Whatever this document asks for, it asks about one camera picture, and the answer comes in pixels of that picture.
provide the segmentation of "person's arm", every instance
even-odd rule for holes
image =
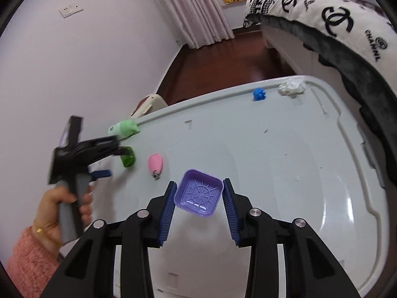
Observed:
[[[39,298],[59,266],[57,257],[61,246],[58,225],[58,204],[73,203],[76,197],[64,187],[47,191],[38,205],[33,226],[22,232],[8,260],[7,273],[25,298]],[[82,221],[91,223],[91,196],[83,196],[80,207]]]

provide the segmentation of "beige object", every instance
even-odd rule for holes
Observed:
[[[131,113],[130,118],[137,119],[146,114],[155,112],[162,108],[166,108],[167,106],[168,106],[167,103],[163,100],[163,98],[160,95],[149,94],[139,102],[134,112]]]

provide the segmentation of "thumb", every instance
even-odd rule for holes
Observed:
[[[72,204],[77,200],[76,196],[69,192],[65,186],[58,186],[46,192],[49,201],[54,204],[67,203]]]

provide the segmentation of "wall outlet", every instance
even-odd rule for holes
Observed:
[[[64,18],[69,17],[71,14],[74,13],[73,9],[70,7],[70,5],[68,6],[64,6],[63,8],[59,9],[59,12],[61,12],[62,16]]]
[[[73,13],[79,12],[79,11],[83,11],[83,8],[81,7],[80,4],[77,3],[72,3],[71,5],[69,5],[70,8],[73,10]]]

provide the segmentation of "crumpled white tissue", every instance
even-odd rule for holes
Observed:
[[[303,93],[306,89],[306,83],[303,78],[292,77],[281,83],[278,91],[281,95],[294,95]]]

